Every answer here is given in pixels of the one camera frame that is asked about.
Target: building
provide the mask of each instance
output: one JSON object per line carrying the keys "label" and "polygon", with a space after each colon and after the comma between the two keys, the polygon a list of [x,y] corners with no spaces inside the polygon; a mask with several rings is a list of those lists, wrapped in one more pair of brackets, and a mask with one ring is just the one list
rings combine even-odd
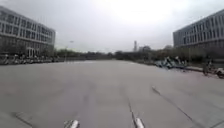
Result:
{"label": "building", "polygon": [[29,57],[51,52],[55,44],[55,31],[25,16],[0,6],[0,48],[25,48]]}
{"label": "building", "polygon": [[224,55],[224,10],[173,33],[174,47],[190,53]]}
{"label": "building", "polygon": [[138,51],[138,44],[137,41],[134,42],[134,48],[133,48],[133,52],[137,52]]}

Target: road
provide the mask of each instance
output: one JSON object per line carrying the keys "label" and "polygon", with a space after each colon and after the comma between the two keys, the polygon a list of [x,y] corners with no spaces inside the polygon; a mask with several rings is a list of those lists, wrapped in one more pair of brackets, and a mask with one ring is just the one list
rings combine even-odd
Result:
{"label": "road", "polygon": [[224,127],[224,80],[124,61],[0,67],[0,103],[37,128],[134,128],[129,105],[146,128]]}

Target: distant tower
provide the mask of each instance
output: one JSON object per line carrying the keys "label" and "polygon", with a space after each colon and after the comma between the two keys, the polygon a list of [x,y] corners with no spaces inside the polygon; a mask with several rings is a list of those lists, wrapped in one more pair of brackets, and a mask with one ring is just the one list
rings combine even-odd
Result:
{"label": "distant tower", "polygon": [[134,49],[133,49],[134,52],[137,52],[138,51],[138,44],[137,44],[137,41],[134,42]]}

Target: window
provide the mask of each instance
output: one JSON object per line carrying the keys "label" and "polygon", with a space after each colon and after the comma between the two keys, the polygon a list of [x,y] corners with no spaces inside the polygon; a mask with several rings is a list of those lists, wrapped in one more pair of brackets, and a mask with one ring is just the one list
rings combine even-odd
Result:
{"label": "window", "polygon": [[39,40],[39,34],[37,34],[37,40]]}
{"label": "window", "polygon": [[212,24],[212,27],[214,26],[214,19],[211,18],[211,24]]}
{"label": "window", "polygon": [[41,35],[40,40],[41,40],[41,41],[44,41],[44,36],[43,36],[43,35]]}
{"label": "window", "polygon": [[15,17],[15,20],[14,20],[14,24],[15,24],[15,25],[17,24],[17,20],[18,20],[18,18]]}
{"label": "window", "polygon": [[41,27],[40,27],[40,26],[38,26],[38,28],[37,28],[37,32],[40,32],[40,30],[41,30]]}
{"label": "window", "polygon": [[7,14],[4,11],[1,11],[0,12],[0,20],[5,21],[6,20],[6,17],[7,17]]}
{"label": "window", "polygon": [[35,39],[35,33],[34,32],[32,32],[32,37],[31,38]]}
{"label": "window", "polygon": [[20,18],[18,18],[16,25],[19,25],[19,24],[20,24]]}
{"label": "window", "polygon": [[207,36],[207,39],[210,39],[209,32],[207,32],[206,34],[207,34],[207,35],[206,35],[206,36]]}
{"label": "window", "polygon": [[14,27],[13,28],[13,35],[18,35],[19,32],[19,28],[18,27]]}
{"label": "window", "polygon": [[207,29],[210,28],[210,22],[209,22],[209,20],[206,20],[206,21],[205,21],[205,25],[206,25],[206,28],[207,28]]}
{"label": "window", "polygon": [[26,27],[26,20],[22,20],[22,27]]}
{"label": "window", "polygon": [[216,37],[216,33],[215,33],[215,30],[213,30],[213,38]]}
{"label": "window", "polygon": [[224,24],[224,16],[222,16],[222,24]]}
{"label": "window", "polygon": [[31,32],[30,31],[26,31],[26,38],[30,38],[30,34],[31,34]]}
{"label": "window", "polygon": [[7,22],[8,23],[13,23],[13,20],[14,20],[14,16],[9,14],[8,18],[7,18]]}
{"label": "window", "polygon": [[222,24],[222,17],[219,16],[219,24]]}
{"label": "window", "polygon": [[219,37],[219,28],[217,28],[217,37]]}
{"label": "window", "polygon": [[26,28],[31,29],[32,24],[30,22],[26,23]]}
{"label": "window", "polygon": [[212,38],[212,30],[209,30],[209,38]]}
{"label": "window", "polygon": [[26,31],[23,29],[23,37],[26,36]]}
{"label": "window", "polygon": [[206,40],[206,34],[205,34],[205,32],[203,32],[203,37],[204,37],[204,40]]}
{"label": "window", "polygon": [[20,30],[19,34],[20,34],[20,37],[23,37],[23,30],[22,29]]}
{"label": "window", "polygon": [[1,32],[3,33],[5,31],[5,24],[2,24]]}
{"label": "window", "polygon": [[37,25],[36,25],[36,24],[34,24],[34,31],[36,31],[36,29],[37,29]]}
{"label": "window", "polygon": [[12,26],[11,25],[6,25],[5,33],[7,33],[7,34],[11,34],[12,33]]}
{"label": "window", "polygon": [[221,36],[224,36],[223,28],[221,28]]}
{"label": "window", "polygon": [[202,30],[205,30],[205,23],[202,23]]}
{"label": "window", "polygon": [[215,18],[215,26],[218,26],[218,25],[219,25],[218,20],[217,18]]}

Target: flat roof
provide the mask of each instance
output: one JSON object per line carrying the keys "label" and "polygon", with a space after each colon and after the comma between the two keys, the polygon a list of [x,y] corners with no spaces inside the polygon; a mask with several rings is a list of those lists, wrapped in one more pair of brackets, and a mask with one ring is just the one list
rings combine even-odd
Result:
{"label": "flat roof", "polygon": [[197,23],[199,23],[199,22],[201,22],[201,21],[204,21],[204,20],[206,20],[206,19],[208,19],[208,18],[211,18],[211,17],[216,16],[216,15],[221,14],[221,13],[224,13],[224,9],[222,9],[222,10],[220,10],[220,11],[218,11],[218,12],[215,12],[215,13],[213,13],[213,14],[211,14],[211,15],[208,15],[208,16],[206,16],[206,17],[204,17],[204,18],[202,18],[202,19],[200,19],[200,20],[198,20],[198,21],[195,21],[195,22],[191,23],[191,24],[188,24],[188,25],[186,25],[186,26],[184,26],[184,27],[182,27],[182,28],[180,28],[180,29],[174,31],[173,33],[176,33],[176,32],[178,32],[178,31],[181,31],[181,30],[183,30],[183,29],[185,29],[185,28],[188,28],[188,27],[190,27],[190,26],[192,26],[192,25],[194,25],[194,24],[197,24]]}
{"label": "flat roof", "polygon": [[38,25],[40,25],[40,26],[43,26],[43,27],[48,28],[48,29],[50,29],[50,30],[52,30],[52,31],[55,32],[55,30],[54,30],[53,28],[47,27],[46,25],[44,25],[44,24],[42,24],[42,23],[39,23],[39,22],[37,22],[37,21],[34,21],[34,20],[32,20],[31,18],[28,18],[28,17],[26,17],[26,16],[24,16],[24,15],[21,15],[21,14],[15,12],[15,11],[13,11],[13,10],[10,10],[10,9],[8,9],[8,8],[6,8],[6,7],[4,7],[4,6],[2,6],[2,5],[0,5],[0,9],[2,9],[2,10],[6,10],[7,12],[9,12],[9,13],[11,13],[11,14],[14,14],[14,15],[18,15],[19,17],[22,17],[22,18],[24,18],[24,19],[27,19],[27,20],[29,20],[29,21],[35,23],[35,24],[38,24]]}

